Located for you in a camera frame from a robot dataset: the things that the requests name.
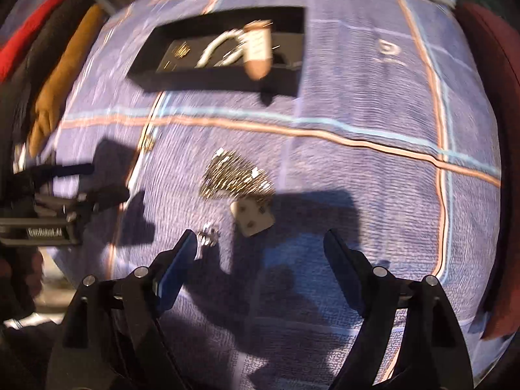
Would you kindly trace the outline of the mustard yellow pillow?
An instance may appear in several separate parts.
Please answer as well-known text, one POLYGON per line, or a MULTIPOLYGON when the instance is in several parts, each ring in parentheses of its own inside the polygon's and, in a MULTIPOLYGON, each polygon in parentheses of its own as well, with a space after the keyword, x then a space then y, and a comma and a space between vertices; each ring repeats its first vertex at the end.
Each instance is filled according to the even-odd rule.
POLYGON ((27 139, 27 150, 35 158, 60 122, 68 95, 87 56, 105 23, 105 11, 92 5, 70 39, 56 68, 52 71, 35 102, 36 118, 27 139))

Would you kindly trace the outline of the dark red pillow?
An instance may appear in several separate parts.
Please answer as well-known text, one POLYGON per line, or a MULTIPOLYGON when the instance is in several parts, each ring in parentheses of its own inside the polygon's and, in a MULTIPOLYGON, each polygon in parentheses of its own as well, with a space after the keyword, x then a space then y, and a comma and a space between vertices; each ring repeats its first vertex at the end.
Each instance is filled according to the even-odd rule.
POLYGON ((457 22, 469 43, 497 121, 501 155, 500 231, 483 309, 484 340, 519 331, 519 32, 476 3, 461 2, 457 22))

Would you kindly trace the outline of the gold leaf earring with hoop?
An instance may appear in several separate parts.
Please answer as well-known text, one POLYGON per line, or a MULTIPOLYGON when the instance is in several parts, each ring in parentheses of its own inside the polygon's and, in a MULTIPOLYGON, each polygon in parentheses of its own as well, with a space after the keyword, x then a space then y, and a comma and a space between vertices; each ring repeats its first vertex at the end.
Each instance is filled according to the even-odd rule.
POLYGON ((140 140, 139 144, 139 150, 147 153, 153 150, 156 143, 156 130, 148 130, 145 135, 142 136, 142 139, 140 140))

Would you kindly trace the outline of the gold filigree brooch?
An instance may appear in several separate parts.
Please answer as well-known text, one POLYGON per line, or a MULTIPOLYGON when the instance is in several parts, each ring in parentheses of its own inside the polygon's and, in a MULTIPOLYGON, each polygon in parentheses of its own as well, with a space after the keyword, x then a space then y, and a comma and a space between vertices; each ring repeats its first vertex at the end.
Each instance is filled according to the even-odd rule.
POLYGON ((190 51, 191 47, 188 45, 186 41, 183 41, 182 44, 172 49, 172 56, 174 57, 174 59, 182 59, 186 57, 190 51))

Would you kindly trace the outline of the brown white strap watch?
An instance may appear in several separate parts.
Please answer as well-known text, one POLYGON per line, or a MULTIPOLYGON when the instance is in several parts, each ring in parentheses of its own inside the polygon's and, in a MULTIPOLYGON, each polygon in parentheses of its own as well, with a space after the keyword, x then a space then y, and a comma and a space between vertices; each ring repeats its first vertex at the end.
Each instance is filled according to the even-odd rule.
POLYGON ((270 19, 261 19, 247 23, 242 29, 227 31, 227 39, 234 39, 237 45, 215 66, 230 66, 242 60, 243 69, 250 79, 260 81, 266 78, 273 66, 274 51, 278 48, 272 45, 272 26, 270 19))

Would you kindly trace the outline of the blue plaid bed sheet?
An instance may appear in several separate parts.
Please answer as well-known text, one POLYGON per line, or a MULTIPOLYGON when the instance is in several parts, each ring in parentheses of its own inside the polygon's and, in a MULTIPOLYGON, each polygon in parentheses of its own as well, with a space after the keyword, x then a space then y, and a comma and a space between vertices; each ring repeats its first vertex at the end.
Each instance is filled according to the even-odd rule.
POLYGON ((360 328, 323 253, 332 228, 397 277, 441 281, 475 381, 504 350, 478 313, 499 235, 496 120, 456 20, 427 0, 139 0, 101 30, 48 146, 95 165, 57 193, 130 188, 82 247, 53 252, 73 283, 125 277, 186 229, 202 239, 161 324, 191 378, 329 386, 360 328), (306 10, 296 97, 146 94, 126 77, 156 26, 266 5, 306 10))

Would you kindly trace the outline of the black open jewelry box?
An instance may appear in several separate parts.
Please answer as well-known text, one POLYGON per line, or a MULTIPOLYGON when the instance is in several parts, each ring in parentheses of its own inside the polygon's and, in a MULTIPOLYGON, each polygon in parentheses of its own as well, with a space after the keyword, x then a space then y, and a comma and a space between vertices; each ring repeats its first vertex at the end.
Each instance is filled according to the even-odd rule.
POLYGON ((295 97, 305 55, 306 10, 299 6, 246 7, 217 11, 156 26, 139 49, 127 78, 143 91, 233 91, 295 97), (273 66, 266 78, 250 79, 242 60, 216 67, 237 45, 227 31, 254 20, 271 20, 273 66), (174 59, 172 49, 186 41, 188 55, 174 59))

